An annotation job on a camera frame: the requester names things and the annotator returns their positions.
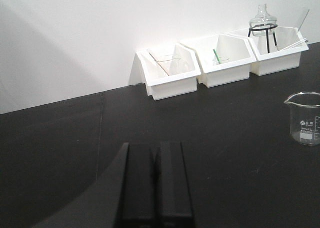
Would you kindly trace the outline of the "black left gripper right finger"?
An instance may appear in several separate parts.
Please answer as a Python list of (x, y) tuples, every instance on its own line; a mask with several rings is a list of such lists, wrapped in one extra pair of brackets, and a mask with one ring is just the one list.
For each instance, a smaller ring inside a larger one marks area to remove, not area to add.
[(156, 210), (160, 220), (192, 220), (182, 144), (161, 142), (156, 154)]

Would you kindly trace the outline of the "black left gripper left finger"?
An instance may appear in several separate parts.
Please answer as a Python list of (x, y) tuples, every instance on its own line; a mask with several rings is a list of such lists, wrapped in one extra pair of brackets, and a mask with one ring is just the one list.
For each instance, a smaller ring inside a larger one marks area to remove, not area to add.
[(129, 145), (122, 220), (155, 220), (154, 146), (148, 143)]

